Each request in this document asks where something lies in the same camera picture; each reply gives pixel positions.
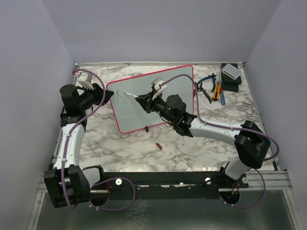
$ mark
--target red-bordered whiteboard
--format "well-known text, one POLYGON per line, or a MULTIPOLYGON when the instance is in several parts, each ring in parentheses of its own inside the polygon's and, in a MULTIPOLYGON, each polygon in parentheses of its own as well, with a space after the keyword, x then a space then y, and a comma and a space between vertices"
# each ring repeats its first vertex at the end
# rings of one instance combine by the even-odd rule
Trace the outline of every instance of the red-bordered whiteboard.
MULTIPOLYGON (((133 97, 127 96, 124 92, 135 95, 146 94, 152 90, 151 83, 157 78, 162 78, 166 81, 178 74, 188 74, 193 77, 193 66, 184 65, 164 69, 140 76, 111 81, 106 85, 107 90, 114 92, 110 102, 120 133, 125 134, 164 123, 157 113, 147 114, 133 97)), ((178 94, 187 104, 187 112, 192 114, 194 111, 193 89, 192 81, 189 78, 179 77, 167 84, 162 98, 166 101, 168 96, 178 94)))

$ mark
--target white plastic part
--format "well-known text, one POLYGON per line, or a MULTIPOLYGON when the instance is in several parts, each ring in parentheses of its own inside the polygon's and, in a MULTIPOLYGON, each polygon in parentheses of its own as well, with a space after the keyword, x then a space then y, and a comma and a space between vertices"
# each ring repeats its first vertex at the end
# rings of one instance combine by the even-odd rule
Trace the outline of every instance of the white plastic part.
POLYGON ((121 185, 122 180, 121 179, 116 179, 115 183, 116 183, 116 185, 121 185))
POLYGON ((75 77, 75 78, 78 78, 78 77, 80 77, 80 75, 81 75, 80 72, 75 72, 74 77, 75 77))
POLYGON ((164 81, 161 80, 159 81, 156 85, 154 85, 154 90, 156 91, 155 94, 153 95, 153 100, 158 97, 166 88, 167 88, 167 85, 163 85, 163 86, 160 86, 161 84, 163 84, 164 81))
MULTIPOLYGON (((62 167, 65 142, 67 139, 67 135, 69 134, 69 131, 74 125, 75 124, 68 124, 62 128, 62 143, 59 149, 59 155, 57 161, 53 166, 54 169, 60 169, 62 167)), ((72 132, 67 147, 65 168, 68 168, 70 165, 79 165, 80 148, 84 134, 85 131, 81 124, 78 125, 72 132)))
POLYGON ((92 74, 90 73, 81 73, 80 76, 77 78, 77 82, 79 82, 84 88, 93 90, 93 86, 91 84, 92 81, 92 74))
POLYGON ((85 169, 82 172, 90 184, 90 188, 92 188, 93 185, 100 180, 100 173, 99 169, 97 168, 85 169))
MULTIPOLYGON (((214 121, 206 121, 206 123, 227 126, 227 127, 230 127, 231 129, 234 127, 241 127, 240 124, 233 125, 233 124, 226 124, 226 123, 220 123, 220 122, 214 122, 214 121)), ((238 135, 240 133, 239 130, 232 131, 230 129, 217 128, 217 127, 213 127, 210 125, 205 125, 198 118, 195 118, 192 121, 191 127, 189 128, 189 130, 192 136, 194 137, 211 138, 214 140, 225 142, 232 146, 235 145, 235 135, 238 135)))
POLYGON ((239 157, 236 157, 227 165, 225 175, 234 180, 237 180, 243 173, 248 170, 250 170, 250 167, 243 164, 239 157))

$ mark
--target white marble surface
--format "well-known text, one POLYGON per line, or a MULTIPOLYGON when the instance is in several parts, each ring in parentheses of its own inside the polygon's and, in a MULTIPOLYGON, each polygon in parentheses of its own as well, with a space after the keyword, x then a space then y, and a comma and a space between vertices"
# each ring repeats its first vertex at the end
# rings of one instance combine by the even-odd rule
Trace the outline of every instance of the white marble surface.
MULTIPOLYGON (((109 66, 83 67, 110 81, 150 73, 168 66, 109 66)), ((194 79, 217 73, 219 65, 194 65, 194 79)), ((226 105, 220 101, 210 104, 200 93, 201 116, 212 121, 242 124, 254 121, 260 127, 255 105, 244 73, 239 92, 224 92, 226 105)), ((203 84, 211 92, 212 81, 203 84)), ((101 107, 88 119, 80 154, 80 167, 100 164, 107 172, 175 172, 216 171, 237 156, 236 149, 223 142, 207 138, 189 138, 177 134, 168 124, 145 130, 121 134, 118 131, 111 104, 101 107)), ((273 170, 272 162, 266 161, 262 170, 273 170)))

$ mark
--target small red piece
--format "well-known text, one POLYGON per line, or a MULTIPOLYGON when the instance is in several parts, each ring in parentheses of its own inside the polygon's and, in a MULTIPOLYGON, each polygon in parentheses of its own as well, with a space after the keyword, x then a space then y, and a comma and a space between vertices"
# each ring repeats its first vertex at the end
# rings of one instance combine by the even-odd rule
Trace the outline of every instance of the small red piece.
POLYGON ((162 149, 162 146, 159 143, 156 143, 156 146, 158 146, 160 150, 162 149))

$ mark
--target red object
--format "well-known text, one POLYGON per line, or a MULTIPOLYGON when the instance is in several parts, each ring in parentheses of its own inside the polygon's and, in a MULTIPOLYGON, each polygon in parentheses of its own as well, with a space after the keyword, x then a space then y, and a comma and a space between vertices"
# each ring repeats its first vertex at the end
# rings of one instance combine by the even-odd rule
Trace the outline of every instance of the red object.
MULTIPOLYGON (((106 90, 107 90, 108 85, 111 84, 111 83, 114 83, 114 82, 125 81, 125 80, 132 79, 132 78, 139 78, 139 77, 143 77, 143 76, 150 75, 150 74, 153 74, 153 73, 160 73, 160 72, 168 71, 168 70, 171 70, 171 69, 178 69, 178 68, 182 68, 182 67, 186 67, 186 66, 191 66, 192 67, 192 78, 194 79, 194 68, 193 68, 193 66, 192 65, 184 65, 184 66, 178 66, 178 67, 174 67, 174 68, 170 68, 170 69, 164 69, 164 70, 160 70, 160 71, 156 71, 156 72, 146 73, 146 74, 142 74, 142 75, 134 76, 134 77, 130 77, 130 78, 124 78, 124 79, 120 79, 120 80, 110 81, 108 84, 106 84, 106 90)), ((119 128, 119 125, 118 125, 118 121, 117 121, 116 115, 115 115, 115 111, 114 111, 114 108, 113 108, 112 100, 110 100, 110 102, 111 102, 113 114, 114 114, 114 117, 115 117, 115 120, 116 120, 116 125, 117 125, 118 130, 119 130, 119 132, 121 134, 126 134, 126 133, 130 133, 130 132, 134 132, 134 131, 137 131, 137 130, 144 129, 144 127, 142 127, 142 128, 138 128, 136 130, 125 132, 125 133, 121 132, 120 128, 119 128)), ((158 125, 161 125, 161 124, 164 124, 164 123, 165 122, 162 122, 162 123, 159 123, 159 124, 156 124, 156 125, 152 125, 152 126, 148 126, 148 127, 158 126, 158 125)))
POLYGON ((162 146, 159 143, 156 143, 156 146, 158 146, 160 150, 162 149, 162 146))

